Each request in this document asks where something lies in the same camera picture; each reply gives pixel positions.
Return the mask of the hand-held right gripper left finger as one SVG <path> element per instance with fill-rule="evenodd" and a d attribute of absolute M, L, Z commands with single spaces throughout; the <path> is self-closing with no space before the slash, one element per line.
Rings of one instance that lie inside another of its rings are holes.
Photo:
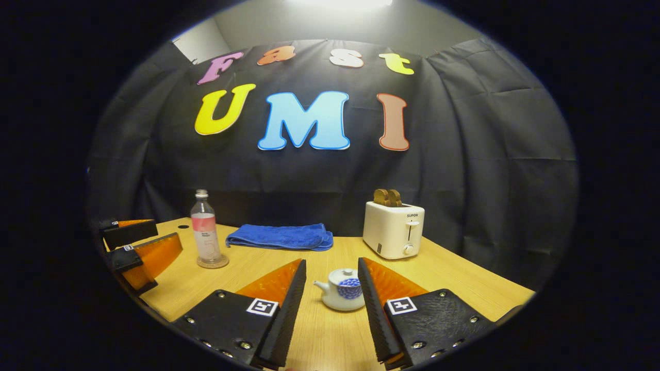
<path fill-rule="evenodd" d="M 173 326 L 220 357 L 247 366 L 286 365 L 306 284 L 306 260 L 295 259 L 242 289 L 216 290 Z"/>

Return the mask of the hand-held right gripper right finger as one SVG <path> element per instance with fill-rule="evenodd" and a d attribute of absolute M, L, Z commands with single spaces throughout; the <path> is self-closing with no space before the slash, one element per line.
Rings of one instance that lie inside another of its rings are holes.
<path fill-rule="evenodd" d="M 358 259 L 377 361 L 406 369 L 441 359 L 495 326 L 449 289 L 428 291 L 368 258 Z"/>

